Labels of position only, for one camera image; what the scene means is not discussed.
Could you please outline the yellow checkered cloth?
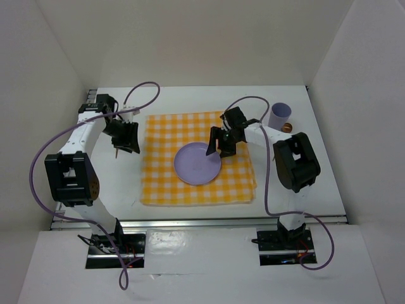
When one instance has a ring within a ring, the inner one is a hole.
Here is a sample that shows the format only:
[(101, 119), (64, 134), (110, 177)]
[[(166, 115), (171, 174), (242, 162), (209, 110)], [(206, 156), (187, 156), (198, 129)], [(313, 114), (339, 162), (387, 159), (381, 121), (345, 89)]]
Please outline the yellow checkered cloth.
[(192, 142), (207, 143), (212, 126), (221, 125), (221, 112), (149, 115), (142, 157), (142, 195), (149, 206), (209, 206), (250, 203), (256, 196), (256, 178), (247, 144), (224, 158), (218, 176), (203, 186), (181, 181), (174, 170), (177, 151)]

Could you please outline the lavender plate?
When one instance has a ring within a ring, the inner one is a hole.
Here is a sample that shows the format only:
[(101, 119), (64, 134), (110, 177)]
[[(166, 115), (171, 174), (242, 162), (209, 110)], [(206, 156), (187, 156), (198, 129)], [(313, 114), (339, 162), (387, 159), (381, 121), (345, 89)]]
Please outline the lavender plate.
[(221, 170), (221, 158), (218, 152), (206, 155), (208, 145), (203, 142), (191, 142), (181, 147), (173, 158), (173, 167), (177, 177), (192, 186), (205, 185), (213, 181)]

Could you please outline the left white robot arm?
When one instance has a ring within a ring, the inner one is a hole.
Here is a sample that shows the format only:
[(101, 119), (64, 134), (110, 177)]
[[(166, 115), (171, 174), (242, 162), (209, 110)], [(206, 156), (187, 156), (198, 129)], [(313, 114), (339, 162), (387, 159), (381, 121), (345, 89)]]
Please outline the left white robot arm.
[(119, 220), (99, 199), (100, 183), (90, 156), (102, 133), (110, 136), (115, 149), (140, 153), (139, 124), (115, 115), (117, 108), (118, 102), (108, 94), (97, 95), (94, 103), (84, 103), (78, 110), (78, 122), (83, 125), (72, 132), (58, 153), (44, 160), (53, 199), (90, 221), (96, 242), (112, 253), (125, 247), (125, 236)]

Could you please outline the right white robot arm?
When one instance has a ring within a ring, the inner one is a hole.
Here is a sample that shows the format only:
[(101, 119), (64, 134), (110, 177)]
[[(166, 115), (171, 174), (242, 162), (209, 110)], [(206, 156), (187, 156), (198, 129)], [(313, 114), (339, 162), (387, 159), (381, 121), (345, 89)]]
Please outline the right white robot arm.
[(255, 144), (266, 149), (265, 212), (277, 219), (278, 245), (291, 248), (304, 234), (306, 212), (293, 208), (279, 213), (270, 211), (268, 198), (271, 162), (275, 162), (279, 183), (290, 191), (293, 200), (299, 200), (300, 192), (312, 186), (321, 173), (309, 137), (303, 132), (293, 135), (283, 133), (263, 125), (255, 118), (248, 120), (238, 106), (227, 109), (220, 118), (222, 126), (210, 128), (206, 155), (219, 151), (222, 158), (234, 156), (239, 142)]

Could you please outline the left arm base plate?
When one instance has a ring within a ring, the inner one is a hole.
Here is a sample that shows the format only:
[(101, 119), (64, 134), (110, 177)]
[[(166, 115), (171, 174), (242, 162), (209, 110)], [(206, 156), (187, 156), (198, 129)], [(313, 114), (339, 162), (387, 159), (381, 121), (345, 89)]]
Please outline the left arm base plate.
[[(111, 243), (103, 236), (95, 235), (79, 238), (88, 246), (86, 269), (120, 269), (121, 263)], [(129, 268), (144, 267), (144, 253), (146, 249), (146, 232), (124, 234), (120, 243), (116, 243), (121, 258)]]

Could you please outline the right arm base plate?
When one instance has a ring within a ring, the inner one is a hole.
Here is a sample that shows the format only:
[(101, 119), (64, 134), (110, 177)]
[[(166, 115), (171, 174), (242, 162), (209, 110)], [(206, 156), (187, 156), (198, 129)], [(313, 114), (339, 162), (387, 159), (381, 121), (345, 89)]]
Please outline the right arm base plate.
[(311, 231), (306, 229), (297, 240), (283, 243), (277, 231), (257, 231), (251, 242), (258, 247), (260, 266), (295, 265), (303, 258), (304, 264), (316, 264)]

